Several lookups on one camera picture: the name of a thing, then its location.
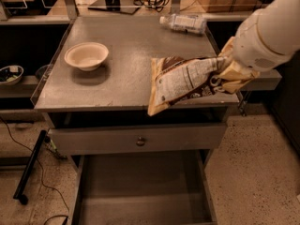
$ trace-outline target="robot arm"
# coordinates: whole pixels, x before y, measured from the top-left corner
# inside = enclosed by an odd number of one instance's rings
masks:
[[[267,71],[300,50],[300,0],[275,0],[258,9],[238,28],[232,58],[240,65]]]

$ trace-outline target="gray tabletop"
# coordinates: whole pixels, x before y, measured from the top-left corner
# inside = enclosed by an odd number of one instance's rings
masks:
[[[64,61],[68,48],[94,41],[110,51],[103,67],[86,72]],[[151,58],[215,56],[206,35],[178,33],[163,28],[159,16],[79,17],[53,66],[35,109],[54,111],[101,111],[145,109],[151,91]],[[217,95],[190,104],[209,106],[236,103],[236,95]],[[187,106],[184,102],[176,105]]]

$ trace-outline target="drawer handle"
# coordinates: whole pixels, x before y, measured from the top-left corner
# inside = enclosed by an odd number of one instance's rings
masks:
[[[145,139],[145,138],[142,138],[142,137],[139,137],[138,140],[137,140],[137,142],[136,142],[136,144],[137,144],[138,146],[144,146],[145,143],[146,143],[146,139]]]

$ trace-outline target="bowl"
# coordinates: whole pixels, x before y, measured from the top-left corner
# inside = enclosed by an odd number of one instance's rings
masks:
[[[68,65],[83,71],[97,69],[107,58],[109,50],[96,42],[79,43],[67,50],[65,61]]]
[[[20,81],[24,69],[18,65],[10,65],[0,69],[0,85],[13,85]]]

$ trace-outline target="speckled floor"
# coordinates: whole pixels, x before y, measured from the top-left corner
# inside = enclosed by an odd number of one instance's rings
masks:
[[[33,147],[42,121],[23,127],[10,124],[14,138]],[[0,157],[29,155],[13,142],[0,122]],[[44,183],[57,188],[68,206],[75,191],[76,173],[67,160],[57,159],[42,146],[38,157],[44,168]],[[228,120],[222,144],[206,167],[208,185],[219,225],[299,225],[300,160],[272,115],[252,108],[247,117],[236,111]],[[0,168],[0,225],[44,224],[55,215],[66,215],[60,195],[41,185],[41,169],[36,163],[21,205],[12,196],[22,169]],[[47,224],[62,224],[61,217]]]

